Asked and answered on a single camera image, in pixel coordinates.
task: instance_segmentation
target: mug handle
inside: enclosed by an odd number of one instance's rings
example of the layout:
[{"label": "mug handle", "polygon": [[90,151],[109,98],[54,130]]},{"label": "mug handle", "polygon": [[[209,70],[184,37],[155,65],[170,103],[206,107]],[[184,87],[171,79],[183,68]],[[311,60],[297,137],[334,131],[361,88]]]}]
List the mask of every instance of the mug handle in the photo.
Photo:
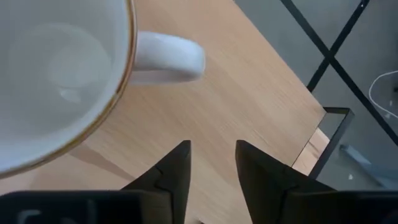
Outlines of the mug handle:
[{"label": "mug handle", "polygon": [[194,41],[139,31],[131,83],[189,82],[205,70],[205,51]]}]

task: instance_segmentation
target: gray floor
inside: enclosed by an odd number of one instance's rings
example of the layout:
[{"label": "gray floor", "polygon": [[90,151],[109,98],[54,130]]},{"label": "gray floor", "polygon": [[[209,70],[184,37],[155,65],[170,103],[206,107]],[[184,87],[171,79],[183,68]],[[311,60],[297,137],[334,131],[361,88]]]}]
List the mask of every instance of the gray floor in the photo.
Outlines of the gray floor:
[{"label": "gray floor", "polygon": [[[330,47],[360,0],[293,2]],[[280,0],[236,0],[236,3],[306,85],[323,57]],[[398,70],[397,8],[396,0],[371,0],[336,55],[365,95],[377,76]],[[377,82],[373,97],[398,114],[398,93],[392,92],[394,85],[398,86],[398,74]],[[353,146],[374,166],[398,172],[398,147],[331,67],[313,94],[323,106],[344,106],[354,111],[355,119],[341,140],[342,144]],[[331,137],[341,119],[341,116],[328,116],[320,127]],[[398,119],[390,117],[386,121],[398,133]],[[335,150],[318,179],[337,189],[381,187],[339,150]]]}]

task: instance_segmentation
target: metal bar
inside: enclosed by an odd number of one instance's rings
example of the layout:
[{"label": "metal bar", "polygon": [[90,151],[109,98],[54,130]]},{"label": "metal bar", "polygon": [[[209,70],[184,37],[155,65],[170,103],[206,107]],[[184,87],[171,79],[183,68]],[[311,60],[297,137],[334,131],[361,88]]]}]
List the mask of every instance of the metal bar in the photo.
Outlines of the metal bar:
[{"label": "metal bar", "polygon": [[310,174],[308,175],[309,177],[316,179],[320,172],[322,171],[323,167],[325,164],[328,162],[331,153],[336,149],[337,145],[340,142],[341,137],[344,135],[346,132],[349,124],[352,122],[354,118],[354,113],[349,109],[349,108],[330,108],[330,107],[324,107],[323,108],[327,113],[333,113],[333,114],[344,114],[344,118],[337,127],[336,132],[333,134],[331,137],[328,145],[326,146],[325,150],[322,152],[321,156],[319,157],[319,160],[311,170]]},{"label": "metal bar", "polygon": [[[362,0],[358,6],[356,7],[354,13],[351,15],[349,18],[348,22],[345,24],[343,30],[339,33],[337,39],[331,46],[330,52],[333,56],[337,54],[337,51],[340,49],[340,47],[343,45],[343,42],[353,29],[355,23],[358,21],[359,17],[361,16],[362,12],[365,10],[366,6],[368,5],[369,0]],[[322,60],[322,63],[319,65],[318,69],[316,72],[313,74],[310,82],[307,85],[307,89],[312,93],[312,91],[315,89],[315,87],[318,85],[319,81],[321,80],[323,74],[325,73],[326,69],[329,66],[329,61],[324,58]]]},{"label": "metal bar", "polygon": [[296,8],[294,3],[291,0],[281,0],[281,2],[284,4],[287,10],[289,10],[291,15],[298,22],[300,27],[304,30],[304,32],[308,35],[312,42],[318,47],[318,50],[323,54],[325,59],[328,60],[330,65],[336,70],[336,73],[340,76],[340,78],[347,84],[348,88],[354,93],[354,95],[362,103],[362,105],[369,111],[369,113],[377,121],[377,123],[379,123],[380,127],[387,133],[391,140],[398,146],[397,134],[387,124],[387,122],[375,109],[372,103],[366,98],[366,96],[358,88],[358,86],[351,79],[351,77],[349,77],[348,73],[336,60],[332,52],[330,52],[326,45],[322,42],[321,38],[310,26],[308,21],[303,17],[302,13]]}]

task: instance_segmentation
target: gold rim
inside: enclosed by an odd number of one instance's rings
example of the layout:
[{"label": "gold rim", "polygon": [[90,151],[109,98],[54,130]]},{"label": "gold rim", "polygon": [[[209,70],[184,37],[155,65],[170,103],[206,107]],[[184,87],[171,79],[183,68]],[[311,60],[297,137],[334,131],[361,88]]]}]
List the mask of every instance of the gold rim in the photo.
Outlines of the gold rim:
[{"label": "gold rim", "polygon": [[89,135],[91,135],[98,128],[98,126],[106,119],[106,117],[108,117],[109,113],[115,107],[116,103],[119,101],[120,97],[123,94],[124,89],[127,86],[130,74],[132,72],[132,65],[136,52],[137,24],[136,24],[134,3],[132,2],[132,0],[125,0],[125,2],[126,2],[127,13],[129,16],[129,51],[127,53],[126,66],[124,68],[123,77],[119,82],[119,85],[113,97],[109,100],[108,104],[105,106],[102,113],[98,115],[96,119],[89,126],[87,126],[79,135],[74,137],[63,147],[57,149],[54,152],[51,152],[50,154],[42,156],[39,159],[20,165],[19,167],[9,169],[5,172],[0,172],[0,179],[34,169],[71,151],[77,145],[81,144]]}]

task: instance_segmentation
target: white cable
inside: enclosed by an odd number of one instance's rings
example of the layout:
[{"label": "white cable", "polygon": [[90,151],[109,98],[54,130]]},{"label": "white cable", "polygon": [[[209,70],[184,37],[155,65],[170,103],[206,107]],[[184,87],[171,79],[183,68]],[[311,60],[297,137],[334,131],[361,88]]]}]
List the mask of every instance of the white cable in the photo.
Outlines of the white cable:
[{"label": "white cable", "polygon": [[371,85],[370,88],[369,88],[369,99],[372,101],[372,103],[373,103],[374,105],[376,105],[378,108],[380,108],[380,110],[383,110],[383,111],[386,112],[387,114],[389,114],[389,115],[391,115],[391,116],[393,116],[393,117],[395,117],[395,118],[398,119],[398,115],[396,115],[396,114],[390,112],[389,110],[383,108],[382,106],[378,105],[378,104],[372,99],[372,94],[371,94],[371,93],[372,93],[373,85],[374,85],[381,77],[385,77],[386,75],[392,75],[392,74],[397,73],[397,72],[398,72],[398,70],[393,71],[393,72],[387,72],[387,73],[384,73],[384,74],[382,74],[382,75],[379,75],[379,76],[372,82],[372,85]]}]

